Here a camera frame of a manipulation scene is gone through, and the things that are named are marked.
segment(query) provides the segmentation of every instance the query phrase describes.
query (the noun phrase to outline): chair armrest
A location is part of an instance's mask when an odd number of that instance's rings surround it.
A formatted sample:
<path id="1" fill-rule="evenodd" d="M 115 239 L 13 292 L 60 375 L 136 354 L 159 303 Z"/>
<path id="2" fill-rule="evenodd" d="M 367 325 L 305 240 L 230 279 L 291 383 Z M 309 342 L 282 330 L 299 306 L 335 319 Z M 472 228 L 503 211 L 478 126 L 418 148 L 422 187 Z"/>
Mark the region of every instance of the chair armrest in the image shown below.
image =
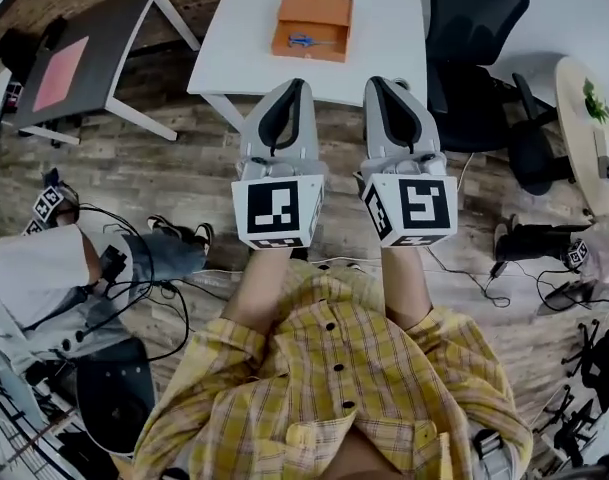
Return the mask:
<path id="1" fill-rule="evenodd" d="M 440 80 L 440 75 L 435 64 L 432 64 L 431 62 L 427 63 L 426 77 L 428 87 L 428 109 L 434 113 L 448 113 L 446 95 L 444 94 L 442 81 Z"/>
<path id="2" fill-rule="evenodd" d="M 537 119 L 537 116 L 539 116 L 540 111 L 537 108 L 537 102 L 533 97 L 531 88 L 528 86 L 526 79 L 518 73 L 513 73 L 513 81 L 520 94 L 520 99 L 522 100 L 522 105 L 524 105 L 524 110 L 526 111 L 529 121 L 534 121 Z"/>

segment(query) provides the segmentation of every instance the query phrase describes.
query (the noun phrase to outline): dark tabletop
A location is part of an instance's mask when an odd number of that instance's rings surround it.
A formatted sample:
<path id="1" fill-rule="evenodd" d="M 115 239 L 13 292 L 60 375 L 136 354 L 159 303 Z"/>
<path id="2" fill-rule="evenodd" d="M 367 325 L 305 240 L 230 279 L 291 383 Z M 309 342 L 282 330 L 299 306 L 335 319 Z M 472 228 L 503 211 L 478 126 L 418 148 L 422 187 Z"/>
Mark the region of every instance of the dark tabletop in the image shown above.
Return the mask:
<path id="1" fill-rule="evenodd" d="M 131 33 L 148 0 L 104 0 L 68 20 L 57 47 L 43 50 L 19 101 L 14 124 L 18 128 L 51 119 L 103 109 L 113 77 Z M 42 77 L 51 57 L 88 36 L 88 42 L 63 101 L 33 112 Z"/>

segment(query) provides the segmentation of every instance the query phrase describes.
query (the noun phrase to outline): blue jeans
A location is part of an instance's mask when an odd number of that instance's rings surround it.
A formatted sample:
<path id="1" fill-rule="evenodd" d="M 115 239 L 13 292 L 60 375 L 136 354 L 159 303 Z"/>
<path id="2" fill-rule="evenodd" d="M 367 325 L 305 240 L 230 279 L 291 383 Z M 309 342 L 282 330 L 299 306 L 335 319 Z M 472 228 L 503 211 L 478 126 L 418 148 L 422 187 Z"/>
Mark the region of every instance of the blue jeans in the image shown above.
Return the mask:
<path id="1" fill-rule="evenodd" d="M 175 235 L 165 234 L 165 230 L 156 229 L 152 233 L 141 235 L 124 235 L 124 240 L 133 254 L 133 282 L 131 297 L 135 297 L 139 289 L 146 288 L 148 281 L 169 281 L 190 276 L 204 268 L 206 254 L 200 244 L 187 244 Z M 148 246 L 153 259 L 153 276 L 151 276 L 151 259 L 148 256 Z"/>

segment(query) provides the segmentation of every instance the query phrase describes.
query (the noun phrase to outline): box lid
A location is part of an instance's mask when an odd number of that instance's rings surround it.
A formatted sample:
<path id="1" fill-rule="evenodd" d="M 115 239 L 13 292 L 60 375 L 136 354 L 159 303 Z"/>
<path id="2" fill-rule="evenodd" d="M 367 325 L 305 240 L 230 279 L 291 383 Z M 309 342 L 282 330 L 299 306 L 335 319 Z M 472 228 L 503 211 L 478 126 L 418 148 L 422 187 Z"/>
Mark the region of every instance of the box lid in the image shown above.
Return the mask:
<path id="1" fill-rule="evenodd" d="M 351 26 L 353 0 L 282 0 L 278 19 Z"/>

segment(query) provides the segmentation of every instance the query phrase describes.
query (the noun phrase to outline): yellow plaid shirt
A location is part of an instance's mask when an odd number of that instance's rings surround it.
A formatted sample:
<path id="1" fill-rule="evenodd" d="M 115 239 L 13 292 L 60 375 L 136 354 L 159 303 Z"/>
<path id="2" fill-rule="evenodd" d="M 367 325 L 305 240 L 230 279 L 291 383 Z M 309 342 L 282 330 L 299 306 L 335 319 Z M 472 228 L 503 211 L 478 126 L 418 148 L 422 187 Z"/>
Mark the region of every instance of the yellow plaid shirt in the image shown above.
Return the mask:
<path id="1" fill-rule="evenodd" d="M 134 478 L 159 479 L 186 446 L 191 479 L 314 478 L 353 425 L 405 475 L 471 478 L 469 419 L 515 445 L 523 472 L 532 435 L 475 323 L 435 308 L 403 330 L 367 277 L 291 276 L 268 337 L 224 319 L 195 333 Z"/>

